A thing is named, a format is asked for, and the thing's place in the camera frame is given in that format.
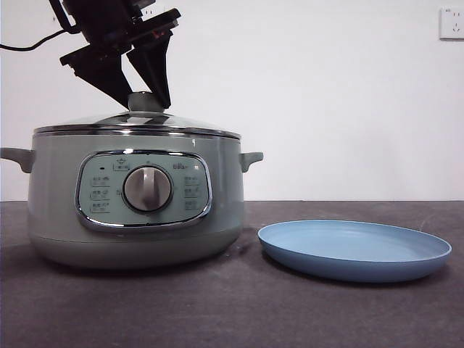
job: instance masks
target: dark gray tabletop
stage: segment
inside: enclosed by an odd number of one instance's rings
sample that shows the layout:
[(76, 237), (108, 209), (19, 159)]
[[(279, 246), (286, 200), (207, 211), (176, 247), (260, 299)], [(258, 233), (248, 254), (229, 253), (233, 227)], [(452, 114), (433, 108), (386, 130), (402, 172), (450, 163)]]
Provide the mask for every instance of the dark gray tabletop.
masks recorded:
[[(302, 275), (266, 257), (257, 230), (284, 220), (364, 220), (453, 246), (418, 281)], [(217, 257), (136, 272), (76, 270), (31, 248), (26, 204), (1, 205), (1, 343), (20, 347), (464, 347), (464, 202), (247, 202)]]

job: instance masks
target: control knob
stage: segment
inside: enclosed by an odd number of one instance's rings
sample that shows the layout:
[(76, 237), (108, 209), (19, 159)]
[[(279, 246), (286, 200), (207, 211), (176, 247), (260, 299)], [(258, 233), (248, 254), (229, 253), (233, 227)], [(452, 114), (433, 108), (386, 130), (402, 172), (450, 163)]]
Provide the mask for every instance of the control knob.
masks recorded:
[(140, 167), (124, 182), (124, 197), (133, 208), (152, 212), (163, 207), (171, 195), (168, 176), (156, 167)]

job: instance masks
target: glass lid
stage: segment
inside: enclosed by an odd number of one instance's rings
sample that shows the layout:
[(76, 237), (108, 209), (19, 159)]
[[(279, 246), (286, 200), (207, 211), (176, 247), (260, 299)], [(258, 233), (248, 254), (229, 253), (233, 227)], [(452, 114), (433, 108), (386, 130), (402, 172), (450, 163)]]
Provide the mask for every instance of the glass lid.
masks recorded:
[(132, 132), (134, 134), (139, 132), (185, 133), (240, 139), (239, 134), (208, 123), (150, 111), (127, 111), (111, 117), (82, 118), (61, 125), (36, 128), (34, 133), (99, 134), (108, 131), (124, 134)]

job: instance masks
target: blue plate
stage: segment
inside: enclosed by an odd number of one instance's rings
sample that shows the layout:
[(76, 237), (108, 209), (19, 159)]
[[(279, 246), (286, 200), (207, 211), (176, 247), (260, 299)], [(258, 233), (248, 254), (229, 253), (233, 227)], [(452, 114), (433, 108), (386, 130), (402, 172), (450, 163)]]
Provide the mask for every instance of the blue plate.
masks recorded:
[(410, 281), (438, 270), (451, 245), (408, 228), (354, 221), (289, 221), (258, 232), (269, 256), (314, 276), (389, 283)]

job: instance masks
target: electrical socket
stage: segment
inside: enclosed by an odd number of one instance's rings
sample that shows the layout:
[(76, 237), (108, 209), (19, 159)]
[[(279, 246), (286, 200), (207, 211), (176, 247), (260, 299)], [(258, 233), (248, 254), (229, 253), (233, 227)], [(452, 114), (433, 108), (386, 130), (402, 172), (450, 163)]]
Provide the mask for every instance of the electrical socket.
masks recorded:
[(464, 40), (464, 7), (443, 7), (440, 10), (440, 39)]

